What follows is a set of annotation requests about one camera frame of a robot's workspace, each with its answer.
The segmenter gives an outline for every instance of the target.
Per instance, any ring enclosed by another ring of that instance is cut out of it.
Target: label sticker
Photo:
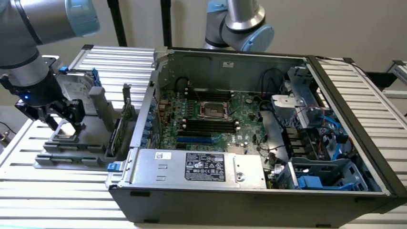
[[[232,68],[234,65],[235,65],[234,62],[223,62],[223,67],[224,67],[224,68]]]
[[[187,153],[186,179],[194,181],[226,181],[223,154]]]
[[[171,152],[156,152],[155,159],[157,160],[171,160]]]

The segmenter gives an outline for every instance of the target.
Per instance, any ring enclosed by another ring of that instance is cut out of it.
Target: motherboard
[[[258,155],[264,136],[256,95],[161,91],[161,149]]]

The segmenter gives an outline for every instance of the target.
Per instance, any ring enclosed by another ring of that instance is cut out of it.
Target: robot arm
[[[204,48],[263,52],[272,39],[274,29],[258,0],[210,0]]]
[[[17,109],[55,130],[57,114],[77,127],[84,108],[69,101],[41,59],[37,45],[99,31],[91,0],[0,0],[0,83],[20,97]]]

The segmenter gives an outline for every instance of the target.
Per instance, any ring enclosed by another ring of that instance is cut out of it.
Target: power supply label
[[[187,153],[186,179],[194,181],[226,181],[223,154]]]

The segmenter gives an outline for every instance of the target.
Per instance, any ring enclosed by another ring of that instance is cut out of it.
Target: black pole
[[[172,47],[171,0],[161,0],[161,20],[163,20],[164,46]]]
[[[123,26],[121,14],[120,14],[119,0],[108,0],[108,8],[112,14],[119,46],[127,47],[127,39],[125,39],[125,32],[124,32],[124,26]]]

